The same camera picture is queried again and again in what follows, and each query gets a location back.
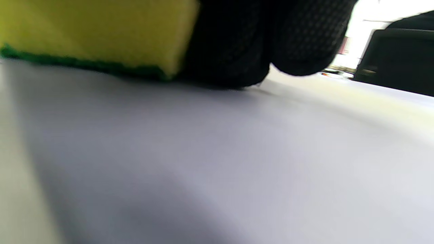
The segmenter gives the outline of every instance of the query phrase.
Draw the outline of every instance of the sponge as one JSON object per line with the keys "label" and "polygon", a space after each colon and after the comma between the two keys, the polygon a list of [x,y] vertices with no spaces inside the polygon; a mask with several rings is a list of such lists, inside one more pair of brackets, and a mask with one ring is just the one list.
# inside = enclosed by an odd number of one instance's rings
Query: sponge
{"label": "sponge", "polygon": [[5,57],[109,73],[173,78],[197,0],[0,0]]}

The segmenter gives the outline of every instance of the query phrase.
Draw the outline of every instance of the gloved hand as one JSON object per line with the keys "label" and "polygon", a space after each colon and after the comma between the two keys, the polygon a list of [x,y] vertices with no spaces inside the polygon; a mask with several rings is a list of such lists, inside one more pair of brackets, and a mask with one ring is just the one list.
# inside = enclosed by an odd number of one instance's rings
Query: gloved hand
{"label": "gloved hand", "polygon": [[357,0],[202,0],[185,74],[238,88],[260,83],[272,63],[306,76],[338,52]]}

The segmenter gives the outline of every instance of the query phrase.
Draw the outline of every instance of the white surface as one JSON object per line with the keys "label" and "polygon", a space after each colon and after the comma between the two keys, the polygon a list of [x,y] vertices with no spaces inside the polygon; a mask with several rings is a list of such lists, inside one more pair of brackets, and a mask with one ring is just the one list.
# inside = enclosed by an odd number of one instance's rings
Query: white surface
{"label": "white surface", "polygon": [[73,243],[434,243],[428,108],[275,72],[241,92],[5,65]]}
{"label": "white surface", "polygon": [[0,243],[59,244],[60,238],[33,175],[9,102],[0,66]]}

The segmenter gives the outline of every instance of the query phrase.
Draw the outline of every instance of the sponge scrubber layer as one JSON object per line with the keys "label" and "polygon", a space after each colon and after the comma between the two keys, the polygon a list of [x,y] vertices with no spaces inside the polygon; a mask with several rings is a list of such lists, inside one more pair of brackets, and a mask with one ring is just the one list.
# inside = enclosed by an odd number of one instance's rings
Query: sponge scrubber layer
{"label": "sponge scrubber layer", "polygon": [[183,65],[197,0],[0,0],[2,55],[106,72]]}

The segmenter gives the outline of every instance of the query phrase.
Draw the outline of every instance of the black object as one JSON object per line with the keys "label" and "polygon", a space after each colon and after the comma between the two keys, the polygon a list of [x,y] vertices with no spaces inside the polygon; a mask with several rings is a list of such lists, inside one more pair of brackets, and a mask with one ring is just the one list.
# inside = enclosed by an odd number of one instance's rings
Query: black object
{"label": "black object", "polygon": [[397,20],[387,29],[434,30],[434,10]]}
{"label": "black object", "polygon": [[434,96],[434,31],[377,30],[355,81]]}
{"label": "black object", "polygon": [[202,0],[184,76],[207,85],[260,83],[270,63],[290,75],[327,67],[357,0]]}

